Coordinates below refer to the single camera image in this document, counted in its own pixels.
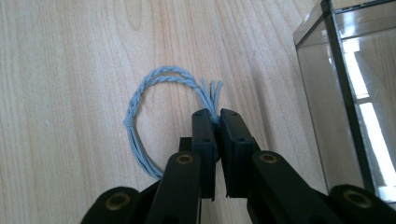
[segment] light wood grain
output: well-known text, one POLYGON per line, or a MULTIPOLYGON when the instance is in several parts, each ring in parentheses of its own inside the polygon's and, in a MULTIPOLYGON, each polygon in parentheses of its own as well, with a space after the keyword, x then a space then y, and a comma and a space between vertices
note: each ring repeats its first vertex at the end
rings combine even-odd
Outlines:
MULTIPOLYGON (((176 64, 222 79, 262 149, 325 192, 292 32, 300 1, 0 1, 0 223, 76 223, 105 190, 153 183, 122 126, 152 69, 176 64)), ((191 135, 195 93, 152 87, 137 128, 164 167, 191 135)), ((204 201, 203 223, 249 223, 245 200, 204 201)))

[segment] twisted cord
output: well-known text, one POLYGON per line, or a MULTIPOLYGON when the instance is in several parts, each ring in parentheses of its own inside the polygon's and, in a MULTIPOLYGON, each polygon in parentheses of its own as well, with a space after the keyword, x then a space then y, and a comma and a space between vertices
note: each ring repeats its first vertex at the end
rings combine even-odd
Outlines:
POLYGON ((124 126, 127 129, 131 150, 137 159, 138 164, 152 177, 160 179, 163 176, 161 169, 152 161, 144 149, 141 140, 137 134, 136 125, 134 119, 137 114, 138 107, 140 105, 141 96, 145 89, 160 82, 176 82, 187 85, 195 90, 201 100, 202 106, 209 110, 210 119, 213 124, 219 124, 219 115, 216 113, 217 104, 219 101, 219 93, 222 82, 219 81, 216 87, 215 81, 210 83, 210 91, 207 88, 205 80, 201 79, 202 86, 199 86, 195 81, 195 78, 186 70, 177 66, 163 66, 153 70, 145 78, 137 88, 136 92, 132 96, 128 110, 123 121, 124 126), (162 73, 176 73, 180 76, 160 76, 162 73))

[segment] glass box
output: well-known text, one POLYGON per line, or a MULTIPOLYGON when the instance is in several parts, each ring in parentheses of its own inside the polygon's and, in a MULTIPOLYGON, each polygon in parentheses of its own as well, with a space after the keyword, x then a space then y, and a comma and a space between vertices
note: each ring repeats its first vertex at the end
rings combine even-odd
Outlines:
POLYGON ((293 38, 328 189, 395 203, 396 1, 319 1, 293 38))

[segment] wooden surface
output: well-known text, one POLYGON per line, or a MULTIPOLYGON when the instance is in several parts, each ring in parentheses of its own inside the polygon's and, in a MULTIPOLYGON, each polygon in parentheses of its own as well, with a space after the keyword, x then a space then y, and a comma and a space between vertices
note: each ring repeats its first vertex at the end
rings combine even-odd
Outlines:
MULTIPOLYGON (((222 79, 219 104, 238 111, 262 149, 282 154, 325 192, 292 32, 300 1, 0 1, 0 223, 78 223, 104 191, 154 180, 122 125, 152 69, 176 64, 222 79)), ((195 93, 149 89, 137 128, 164 167, 191 136, 195 93)), ((249 223, 245 200, 216 201, 203 223, 249 223)))

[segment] acrylic box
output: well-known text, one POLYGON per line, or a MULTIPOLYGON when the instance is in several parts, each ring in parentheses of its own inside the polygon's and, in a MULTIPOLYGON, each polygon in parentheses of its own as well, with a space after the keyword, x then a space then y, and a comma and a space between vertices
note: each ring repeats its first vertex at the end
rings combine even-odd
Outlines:
POLYGON ((396 202, 396 1, 319 1, 293 37, 328 189, 396 202))

